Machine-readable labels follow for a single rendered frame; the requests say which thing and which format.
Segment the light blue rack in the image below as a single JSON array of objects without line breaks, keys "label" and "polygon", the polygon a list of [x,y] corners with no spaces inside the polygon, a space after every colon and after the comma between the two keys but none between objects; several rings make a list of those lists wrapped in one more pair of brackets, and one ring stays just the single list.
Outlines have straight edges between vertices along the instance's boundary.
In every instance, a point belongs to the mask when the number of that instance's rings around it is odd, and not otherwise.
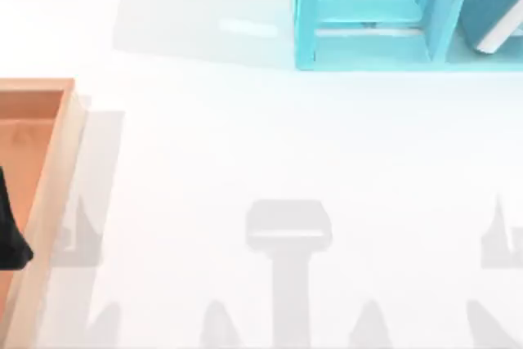
[{"label": "light blue rack", "polygon": [[293,0],[295,64],[322,70],[523,71],[523,30],[492,55],[467,44],[465,0]]}]

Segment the shallow salmon-coloured box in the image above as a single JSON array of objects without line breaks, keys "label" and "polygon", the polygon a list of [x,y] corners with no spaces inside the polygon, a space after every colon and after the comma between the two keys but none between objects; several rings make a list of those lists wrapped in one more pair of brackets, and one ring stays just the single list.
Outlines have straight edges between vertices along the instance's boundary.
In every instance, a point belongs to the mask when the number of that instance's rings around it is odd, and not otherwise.
[{"label": "shallow salmon-coloured box", "polygon": [[0,168],[16,224],[34,252],[0,271],[0,349],[31,349],[86,111],[71,78],[0,78]]}]

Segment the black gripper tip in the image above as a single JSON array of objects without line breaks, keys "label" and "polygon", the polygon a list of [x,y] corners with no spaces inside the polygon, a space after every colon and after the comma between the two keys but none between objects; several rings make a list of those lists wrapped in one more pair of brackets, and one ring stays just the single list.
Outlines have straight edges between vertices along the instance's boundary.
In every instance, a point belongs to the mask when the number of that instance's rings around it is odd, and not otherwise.
[{"label": "black gripper tip", "polygon": [[34,252],[16,224],[3,168],[0,167],[0,271],[20,271]]}]

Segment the dark blue book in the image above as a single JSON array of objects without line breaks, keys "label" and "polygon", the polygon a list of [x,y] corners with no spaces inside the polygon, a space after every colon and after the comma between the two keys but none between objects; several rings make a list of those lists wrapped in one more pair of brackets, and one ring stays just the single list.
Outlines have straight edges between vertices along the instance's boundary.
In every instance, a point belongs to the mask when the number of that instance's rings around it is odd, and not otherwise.
[{"label": "dark blue book", "polygon": [[492,55],[523,30],[523,0],[465,0],[460,22],[469,47]]}]

